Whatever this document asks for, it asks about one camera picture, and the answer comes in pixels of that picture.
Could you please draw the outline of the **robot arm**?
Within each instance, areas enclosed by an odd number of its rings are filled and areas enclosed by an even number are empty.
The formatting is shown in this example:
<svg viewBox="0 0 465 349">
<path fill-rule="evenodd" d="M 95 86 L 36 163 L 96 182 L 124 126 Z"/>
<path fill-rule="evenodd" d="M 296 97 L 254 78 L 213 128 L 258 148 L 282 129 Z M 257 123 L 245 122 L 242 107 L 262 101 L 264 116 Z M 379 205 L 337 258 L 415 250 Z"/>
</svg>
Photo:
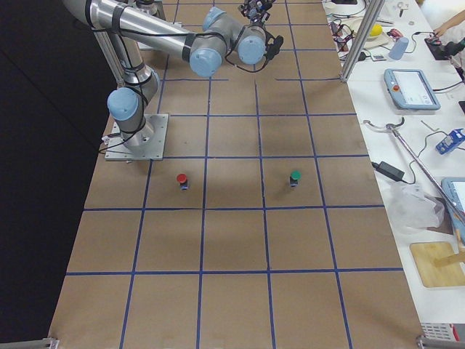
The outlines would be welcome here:
<svg viewBox="0 0 465 349">
<path fill-rule="evenodd" d="M 161 160 L 169 117 L 146 108 L 161 85 L 148 66 L 140 45 L 177 57 L 201 78 L 210 78 L 232 53 L 239 69 L 267 65 L 280 52 L 282 36 L 265 28 L 272 1 L 245 1 L 239 11 L 248 19 L 238 22 L 219 7 L 212 7 L 196 33 L 166 21 L 160 1 L 64 1 L 65 8 L 87 25 L 99 42 L 118 88 L 107 99 L 115 122 L 100 152 L 108 161 Z"/>
</svg>

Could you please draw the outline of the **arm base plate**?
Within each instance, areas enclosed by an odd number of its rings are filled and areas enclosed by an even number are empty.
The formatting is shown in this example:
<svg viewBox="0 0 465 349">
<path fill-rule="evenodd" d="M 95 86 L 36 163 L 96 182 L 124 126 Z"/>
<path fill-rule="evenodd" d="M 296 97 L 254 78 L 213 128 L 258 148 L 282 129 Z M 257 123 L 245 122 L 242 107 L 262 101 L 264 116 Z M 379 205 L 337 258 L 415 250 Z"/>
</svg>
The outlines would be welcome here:
<svg viewBox="0 0 465 349">
<path fill-rule="evenodd" d="M 120 129 L 114 121 L 105 147 L 106 161 L 145 161 L 162 160 L 168 130 L 169 114 L 145 114 L 145 126 L 130 140 L 124 142 Z"/>
</svg>

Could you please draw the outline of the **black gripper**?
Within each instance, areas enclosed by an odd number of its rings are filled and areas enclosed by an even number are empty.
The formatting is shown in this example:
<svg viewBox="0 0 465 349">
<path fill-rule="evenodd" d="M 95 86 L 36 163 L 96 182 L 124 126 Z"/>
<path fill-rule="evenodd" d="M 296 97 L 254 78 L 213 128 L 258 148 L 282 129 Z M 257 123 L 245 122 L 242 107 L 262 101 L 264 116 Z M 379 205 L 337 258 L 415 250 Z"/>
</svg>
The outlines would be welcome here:
<svg viewBox="0 0 465 349">
<path fill-rule="evenodd" d="M 272 1 L 269 0 L 245 0 L 241 4 L 241 14 L 252 23 L 265 23 L 270 18 L 271 8 Z"/>
</svg>

